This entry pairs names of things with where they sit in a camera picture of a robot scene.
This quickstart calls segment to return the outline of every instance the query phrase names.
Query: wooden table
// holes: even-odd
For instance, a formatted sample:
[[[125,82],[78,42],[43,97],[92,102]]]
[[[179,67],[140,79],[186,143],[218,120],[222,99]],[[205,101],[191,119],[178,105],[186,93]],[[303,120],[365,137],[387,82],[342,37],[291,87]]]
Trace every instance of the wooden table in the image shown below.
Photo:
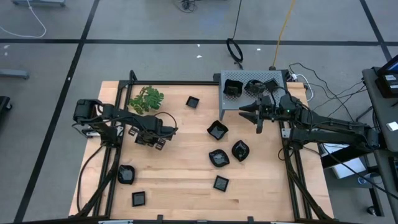
[[[103,82],[98,99],[113,104],[117,86],[118,82]],[[292,95],[306,102],[302,83],[288,83],[287,86]],[[132,97],[141,88],[134,85]],[[294,220],[285,162],[277,157],[282,147],[278,123],[265,121],[262,134],[256,134],[256,127],[240,117],[237,111],[227,111],[222,123],[229,131],[217,141],[206,129],[218,119],[218,86],[159,85],[154,88],[165,95],[159,111],[172,114],[179,129],[161,151],[135,144],[135,137],[125,133],[120,164],[132,165],[136,169],[136,179],[132,185],[116,181],[112,219],[155,220],[157,215],[163,215],[165,220],[245,221],[248,216],[253,216],[255,221]],[[189,96],[200,99],[195,110],[185,105]],[[159,118],[166,126],[174,125],[164,114]],[[238,140],[250,147],[248,158],[242,162],[231,153]],[[99,138],[88,140],[82,164],[99,144]],[[307,147],[317,150],[315,144]],[[229,165],[213,166],[208,153],[215,149],[228,154]],[[81,206],[98,186],[104,152],[103,149],[85,169]],[[326,214],[333,217],[319,156],[306,150],[300,153],[308,191]],[[213,188],[217,175],[229,179],[226,192]],[[140,191],[146,192],[146,205],[132,207],[131,193]],[[107,195],[108,189],[103,193],[100,214],[104,213]],[[301,217],[305,217],[301,194],[297,198]],[[75,192],[70,214],[76,213]]]

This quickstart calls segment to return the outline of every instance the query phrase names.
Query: concrete floor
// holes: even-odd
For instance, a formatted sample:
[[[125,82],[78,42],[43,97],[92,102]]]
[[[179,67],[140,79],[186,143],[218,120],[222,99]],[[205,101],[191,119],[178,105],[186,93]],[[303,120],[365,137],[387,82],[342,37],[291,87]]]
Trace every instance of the concrete floor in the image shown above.
[[[66,8],[35,7],[47,27],[45,38],[79,39],[93,2],[68,0]],[[398,41],[398,1],[366,3],[384,40]],[[197,5],[194,13],[184,14],[171,1],[100,0],[88,39],[223,40],[232,36],[238,0],[203,0]],[[244,0],[235,39],[276,40],[289,5],[289,0]],[[9,1],[0,2],[0,26],[18,34],[41,33],[28,8]],[[0,31],[0,39],[13,38]],[[357,0],[297,1],[283,39],[377,41]],[[7,223],[16,215],[77,44],[0,43],[0,68],[30,72],[28,80],[0,79],[0,95],[10,96],[14,105],[0,129],[0,223]],[[240,47],[246,70],[267,70],[271,65],[275,45]],[[398,47],[388,49],[392,56],[398,54]],[[334,92],[341,92],[360,81],[362,69],[381,66],[386,58],[380,46],[282,45],[276,67],[285,69],[295,62],[316,70]],[[67,217],[86,142],[70,127],[75,103],[79,98],[96,98],[104,80],[127,79],[130,69],[140,80],[211,80],[214,73],[238,67],[224,44],[85,44],[24,221]],[[299,66],[293,69],[309,82],[322,84],[312,72]],[[311,108],[327,100],[323,90],[313,89]],[[359,93],[346,105],[357,117],[370,106],[368,94]],[[331,101],[316,112],[328,115],[338,106],[338,101]],[[349,119],[343,109],[332,117]],[[371,124],[370,114],[361,121]],[[326,179],[334,178],[328,172]],[[368,190],[329,185],[329,191],[335,217],[341,221],[393,222],[384,194],[386,216],[372,217],[364,211],[371,205]]]

